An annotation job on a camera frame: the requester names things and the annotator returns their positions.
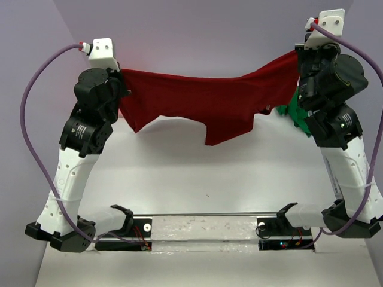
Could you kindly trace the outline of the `red t-shirt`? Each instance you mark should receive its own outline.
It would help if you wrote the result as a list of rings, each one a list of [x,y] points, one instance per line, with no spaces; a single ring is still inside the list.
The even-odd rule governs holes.
[[[249,74],[201,78],[123,69],[131,94],[120,110],[134,132],[159,116],[182,117],[205,125],[206,145],[217,145],[252,131],[256,114],[269,115],[291,101],[299,79],[291,51]]]

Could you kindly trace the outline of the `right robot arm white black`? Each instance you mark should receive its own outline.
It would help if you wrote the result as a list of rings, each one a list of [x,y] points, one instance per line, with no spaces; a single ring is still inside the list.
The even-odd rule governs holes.
[[[297,104],[308,112],[305,123],[326,164],[335,202],[290,203],[278,212],[276,229],[326,228],[341,238],[367,239],[380,229],[382,195],[373,178],[356,112],[346,101],[368,86],[362,64],[342,54],[337,44],[305,48],[297,44],[300,72]]]

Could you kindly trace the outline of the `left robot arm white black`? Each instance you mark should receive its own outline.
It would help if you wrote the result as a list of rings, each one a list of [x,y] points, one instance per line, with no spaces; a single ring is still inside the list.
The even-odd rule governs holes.
[[[59,159],[47,202],[27,236],[61,252],[80,253],[105,234],[126,236],[133,212],[112,205],[88,221],[78,214],[89,175],[113,132],[121,98],[129,94],[121,71],[90,68],[74,86],[77,102],[59,140]]]

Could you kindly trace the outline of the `green t-shirt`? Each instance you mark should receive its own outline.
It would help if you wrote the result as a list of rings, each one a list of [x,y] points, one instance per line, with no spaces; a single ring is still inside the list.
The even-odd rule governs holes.
[[[308,113],[302,109],[298,104],[299,87],[296,87],[293,97],[288,105],[277,106],[275,109],[279,115],[289,116],[293,121],[295,127],[304,132],[307,137],[311,137],[311,132],[308,129],[305,119],[308,117]]]

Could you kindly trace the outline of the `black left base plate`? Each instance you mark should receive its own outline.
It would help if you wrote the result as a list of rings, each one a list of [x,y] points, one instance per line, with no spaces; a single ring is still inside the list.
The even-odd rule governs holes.
[[[103,235],[94,249],[97,251],[150,252],[152,250],[151,231],[153,218],[134,216],[133,224],[128,230],[112,231]]]

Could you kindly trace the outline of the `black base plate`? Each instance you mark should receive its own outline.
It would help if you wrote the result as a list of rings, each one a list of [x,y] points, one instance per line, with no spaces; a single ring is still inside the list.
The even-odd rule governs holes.
[[[112,231],[103,235],[94,249],[97,251],[150,252],[152,250],[151,231],[153,218],[134,216],[133,224],[128,230]]]
[[[255,234],[260,251],[314,250],[311,230],[279,224],[276,217],[257,218]]]

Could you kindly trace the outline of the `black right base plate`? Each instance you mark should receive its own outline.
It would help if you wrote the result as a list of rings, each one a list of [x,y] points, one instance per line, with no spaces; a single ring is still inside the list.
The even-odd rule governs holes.
[[[255,234],[260,251],[314,250],[311,230],[279,224],[276,217],[257,218]]]

